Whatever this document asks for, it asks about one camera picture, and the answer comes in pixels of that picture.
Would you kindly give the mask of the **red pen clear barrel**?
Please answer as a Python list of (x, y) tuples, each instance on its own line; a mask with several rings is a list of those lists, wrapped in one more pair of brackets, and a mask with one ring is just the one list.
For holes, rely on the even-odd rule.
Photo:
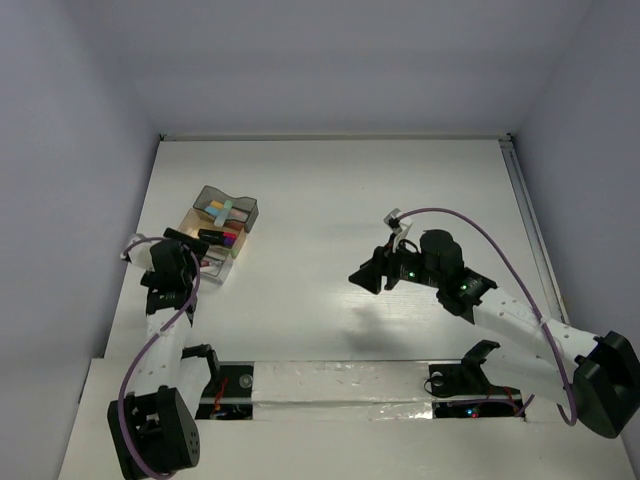
[(226, 262), (226, 257), (205, 255), (201, 260), (202, 268), (221, 268)]

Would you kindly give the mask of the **pink black highlighter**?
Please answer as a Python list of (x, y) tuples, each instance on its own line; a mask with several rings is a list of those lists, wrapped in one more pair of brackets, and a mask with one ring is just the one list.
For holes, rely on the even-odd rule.
[(210, 230), (210, 229), (200, 229), (198, 231), (198, 238), (205, 241), (208, 237), (231, 237), (236, 239), (237, 235), (231, 232), (226, 231), (218, 231), (218, 230)]

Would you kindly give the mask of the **light blue marker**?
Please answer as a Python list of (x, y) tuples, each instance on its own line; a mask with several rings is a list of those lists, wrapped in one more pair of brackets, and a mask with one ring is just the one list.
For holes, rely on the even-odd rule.
[(228, 216), (229, 210), (225, 207), (224, 204), (212, 201), (205, 208), (205, 212), (214, 218), (222, 217), (222, 222), (224, 222)]

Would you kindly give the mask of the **light green marker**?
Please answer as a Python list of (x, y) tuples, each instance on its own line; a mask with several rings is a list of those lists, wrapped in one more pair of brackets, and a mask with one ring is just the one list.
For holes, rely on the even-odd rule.
[(222, 228), (227, 221), (229, 214), (233, 208), (233, 202), (231, 200), (226, 200), (224, 203), (216, 206), (217, 214), (215, 216), (214, 225), (216, 227)]

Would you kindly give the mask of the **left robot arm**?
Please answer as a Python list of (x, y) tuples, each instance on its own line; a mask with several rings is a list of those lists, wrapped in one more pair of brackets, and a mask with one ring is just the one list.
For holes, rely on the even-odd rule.
[(146, 340), (128, 367), (107, 421), (126, 479), (170, 479), (195, 467), (200, 437), (195, 417), (202, 395), (222, 376), (209, 344), (190, 346), (206, 243), (168, 228), (136, 234), (121, 254), (143, 270)]

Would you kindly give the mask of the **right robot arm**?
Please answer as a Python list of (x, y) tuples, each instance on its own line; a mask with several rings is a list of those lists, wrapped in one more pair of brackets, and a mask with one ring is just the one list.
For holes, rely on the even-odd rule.
[(610, 439), (639, 409), (639, 359), (626, 337), (599, 336), (543, 316), (467, 267), (447, 231), (425, 231), (416, 250), (392, 239), (348, 280), (374, 295), (400, 281), (432, 287), (451, 315), (522, 348), (517, 354), (496, 340), (476, 344), (460, 368), (470, 391), (493, 384), (529, 392), (574, 411), (586, 428)]

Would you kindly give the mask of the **clear plastic container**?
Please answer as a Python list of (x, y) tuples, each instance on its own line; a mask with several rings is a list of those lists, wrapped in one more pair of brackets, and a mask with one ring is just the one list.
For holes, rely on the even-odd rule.
[(234, 259), (226, 251), (210, 250), (200, 260), (200, 276), (203, 280), (222, 285), (231, 271)]

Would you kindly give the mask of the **orange translucent container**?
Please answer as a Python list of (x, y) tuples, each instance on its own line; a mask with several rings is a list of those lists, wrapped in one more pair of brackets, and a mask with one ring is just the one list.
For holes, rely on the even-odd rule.
[(242, 223), (231, 221), (224, 226), (216, 226), (213, 216), (194, 208), (187, 212), (178, 231), (205, 242), (211, 256), (230, 255), (233, 259), (239, 256), (247, 239)]

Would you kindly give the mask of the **grey translucent container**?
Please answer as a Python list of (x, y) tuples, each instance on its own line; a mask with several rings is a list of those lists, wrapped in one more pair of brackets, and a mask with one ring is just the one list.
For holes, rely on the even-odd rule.
[(252, 230), (259, 215), (256, 199), (232, 197), (209, 185), (203, 187), (193, 208), (211, 217), (216, 227), (244, 230), (246, 233)]

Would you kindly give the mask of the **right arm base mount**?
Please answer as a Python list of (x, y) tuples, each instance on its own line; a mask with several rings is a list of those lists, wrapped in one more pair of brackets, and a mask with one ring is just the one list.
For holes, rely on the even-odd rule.
[(482, 340), (458, 363), (430, 365), (423, 389), (434, 401), (436, 419), (525, 418), (528, 400), (519, 390), (489, 382), (482, 371), (489, 354), (500, 347)]

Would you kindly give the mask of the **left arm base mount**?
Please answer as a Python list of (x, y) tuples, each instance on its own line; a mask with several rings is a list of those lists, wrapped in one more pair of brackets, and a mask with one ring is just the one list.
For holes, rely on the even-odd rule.
[(251, 420), (253, 362), (220, 362), (210, 345), (186, 347), (182, 361), (197, 359), (196, 365), (206, 365), (209, 383), (201, 391), (196, 420)]

